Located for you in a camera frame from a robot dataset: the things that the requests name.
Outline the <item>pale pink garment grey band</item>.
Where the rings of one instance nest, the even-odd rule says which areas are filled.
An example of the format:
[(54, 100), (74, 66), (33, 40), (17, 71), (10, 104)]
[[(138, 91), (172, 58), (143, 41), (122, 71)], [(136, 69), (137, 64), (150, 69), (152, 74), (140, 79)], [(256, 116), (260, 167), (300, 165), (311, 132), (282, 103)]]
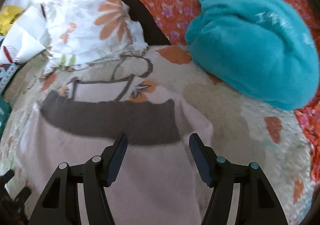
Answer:
[(200, 224), (190, 139), (212, 124), (180, 95), (130, 76), (75, 80), (33, 107), (17, 157), (40, 195), (32, 224)]

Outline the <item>yellow plastic bag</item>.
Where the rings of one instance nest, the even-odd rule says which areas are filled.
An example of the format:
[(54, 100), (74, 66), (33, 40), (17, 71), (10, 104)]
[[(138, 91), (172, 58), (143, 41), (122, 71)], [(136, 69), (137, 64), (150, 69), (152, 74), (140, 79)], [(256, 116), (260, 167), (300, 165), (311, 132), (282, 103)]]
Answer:
[(24, 13), (24, 9), (14, 5), (7, 5), (1, 9), (0, 35), (6, 36), (12, 25)]

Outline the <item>light blue game box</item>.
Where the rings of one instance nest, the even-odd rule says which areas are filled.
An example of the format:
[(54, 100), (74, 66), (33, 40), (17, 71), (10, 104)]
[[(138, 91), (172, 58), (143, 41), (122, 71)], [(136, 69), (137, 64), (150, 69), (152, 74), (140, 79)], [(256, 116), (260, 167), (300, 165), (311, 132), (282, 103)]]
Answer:
[(18, 66), (15, 63), (1, 64), (0, 70), (0, 94), (2, 94), (7, 84), (18, 71)]

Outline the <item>patterned heart bedspread quilt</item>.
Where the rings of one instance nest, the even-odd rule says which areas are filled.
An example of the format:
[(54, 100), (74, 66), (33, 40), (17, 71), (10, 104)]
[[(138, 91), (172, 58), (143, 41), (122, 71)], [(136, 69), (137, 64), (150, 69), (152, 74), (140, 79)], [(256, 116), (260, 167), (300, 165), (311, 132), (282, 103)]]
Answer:
[(241, 95), (208, 75), (192, 61), (162, 56), (148, 49), (141, 59), (94, 64), (83, 70), (57, 71), (42, 78), (44, 58), (37, 56), (16, 75), (7, 91), (12, 112), (1, 138), (1, 173), (13, 169), (11, 196), (29, 186), (26, 213), (59, 163), (82, 164), (102, 153), (111, 141), (79, 137), (54, 129), (40, 114), (40, 105), (54, 91), (82, 82), (116, 81), (102, 90), (80, 86), (76, 100), (107, 101), (132, 76), (132, 85), (154, 85), (147, 102), (162, 108), (170, 102), (180, 141), (175, 144), (129, 145), (117, 180), (107, 198), (118, 224), (199, 224), (212, 193), (200, 179), (189, 151), (189, 135), (232, 163), (258, 163), (270, 181), (289, 224), (299, 224), (310, 210), (310, 145), (293, 111), (284, 111)]

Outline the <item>white floral pillow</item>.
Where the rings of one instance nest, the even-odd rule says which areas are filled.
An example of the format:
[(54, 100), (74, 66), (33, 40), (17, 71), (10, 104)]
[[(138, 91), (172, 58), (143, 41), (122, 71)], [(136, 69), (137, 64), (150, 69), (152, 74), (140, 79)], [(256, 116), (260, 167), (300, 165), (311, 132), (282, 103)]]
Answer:
[(44, 5), (49, 33), (44, 75), (140, 55), (148, 44), (121, 0), (51, 0)]

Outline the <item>white plastic bag red print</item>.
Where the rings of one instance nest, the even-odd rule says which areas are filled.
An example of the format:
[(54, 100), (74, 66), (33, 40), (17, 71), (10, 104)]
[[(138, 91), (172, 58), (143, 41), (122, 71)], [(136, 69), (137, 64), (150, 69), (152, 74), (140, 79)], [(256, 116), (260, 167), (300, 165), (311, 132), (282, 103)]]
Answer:
[(44, 6), (51, 0), (5, 0), (5, 6), (17, 6), (22, 15), (1, 37), (1, 64), (25, 64), (46, 49), (49, 34)]

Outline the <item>green cardboard box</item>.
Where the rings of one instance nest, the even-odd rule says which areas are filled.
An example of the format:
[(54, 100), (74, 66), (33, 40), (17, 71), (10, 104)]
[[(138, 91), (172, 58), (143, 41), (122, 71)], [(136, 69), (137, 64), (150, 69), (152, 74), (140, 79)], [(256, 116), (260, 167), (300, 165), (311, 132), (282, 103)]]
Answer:
[(10, 112), (9, 104), (3, 98), (0, 98), (0, 137), (2, 137)]

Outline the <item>teal fleece bundle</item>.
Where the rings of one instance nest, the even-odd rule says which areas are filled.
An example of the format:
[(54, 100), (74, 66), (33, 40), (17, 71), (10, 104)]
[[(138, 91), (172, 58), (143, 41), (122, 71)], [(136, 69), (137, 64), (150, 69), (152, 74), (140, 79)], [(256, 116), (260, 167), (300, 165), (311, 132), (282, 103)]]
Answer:
[(194, 63), (240, 93), (283, 110), (304, 107), (319, 85), (311, 32), (283, 0), (199, 0), (185, 40)]

